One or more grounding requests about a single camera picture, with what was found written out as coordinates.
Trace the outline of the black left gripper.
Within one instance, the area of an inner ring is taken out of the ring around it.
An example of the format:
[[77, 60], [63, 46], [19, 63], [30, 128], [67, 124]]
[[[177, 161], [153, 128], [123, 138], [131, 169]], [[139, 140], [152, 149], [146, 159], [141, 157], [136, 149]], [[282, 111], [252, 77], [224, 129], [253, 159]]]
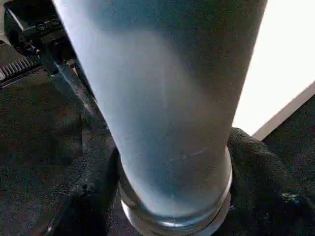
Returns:
[[37, 71], [53, 78], [97, 134], [108, 135], [117, 151], [89, 81], [76, 61], [68, 36], [53, 6], [4, 6], [4, 38], [22, 57], [0, 68], [1, 84], [13, 84]]

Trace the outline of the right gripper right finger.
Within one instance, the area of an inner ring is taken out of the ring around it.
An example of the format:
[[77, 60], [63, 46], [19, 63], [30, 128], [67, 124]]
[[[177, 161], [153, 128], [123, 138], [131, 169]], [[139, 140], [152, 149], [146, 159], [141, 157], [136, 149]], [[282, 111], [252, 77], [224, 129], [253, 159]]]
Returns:
[[231, 206], [220, 236], [313, 236], [315, 202], [261, 141], [232, 128]]

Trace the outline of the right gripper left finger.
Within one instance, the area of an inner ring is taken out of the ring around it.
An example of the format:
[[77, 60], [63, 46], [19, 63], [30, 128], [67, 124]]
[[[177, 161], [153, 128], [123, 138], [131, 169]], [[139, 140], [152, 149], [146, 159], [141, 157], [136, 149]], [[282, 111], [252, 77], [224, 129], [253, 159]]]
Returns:
[[133, 236], [118, 195], [119, 152], [113, 143], [87, 148], [86, 178], [67, 196], [48, 236]]

